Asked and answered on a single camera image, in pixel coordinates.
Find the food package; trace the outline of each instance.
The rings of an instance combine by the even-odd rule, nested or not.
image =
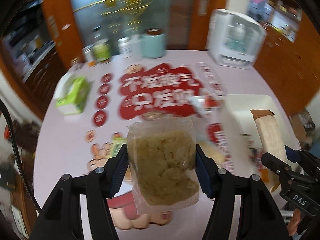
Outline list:
[[[264,152],[268,152],[287,163],[284,143],[274,114],[270,110],[251,110],[251,113],[256,122]],[[280,185],[279,176],[268,170],[268,179],[270,190],[274,192]]]
[[[190,118],[136,122],[129,126],[127,148],[138,214],[198,202],[196,135]]]
[[[53,99],[57,109],[65,114],[81,114],[84,111],[91,85],[85,77],[75,78],[66,73],[58,82]]]

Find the plastic bag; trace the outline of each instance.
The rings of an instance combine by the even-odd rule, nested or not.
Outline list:
[[[138,214],[198,202],[196,135],[190,118],[136,122],[129,126],[127,148]]]

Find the green label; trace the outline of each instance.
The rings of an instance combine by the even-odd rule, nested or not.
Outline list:
[[[104,61],[110,58],[110,48],[109,44],[95,44],[93,46],[93,52],[98,61]]]

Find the glass door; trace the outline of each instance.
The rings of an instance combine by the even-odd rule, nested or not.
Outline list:
[[[194,1],[71,0],[71,5],[84,45],[92,44],[92,29],[101,26],[117,54],[118,39],[149,28],[166,32],[168,49],[186,49]]]

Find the green tissue box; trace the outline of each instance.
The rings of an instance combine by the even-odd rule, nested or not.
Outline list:
[[[83,112],[91,85],[85,77],[75,78],[68,90],[68,93],[58,98],[57,109],[63,114],[80,114]]]

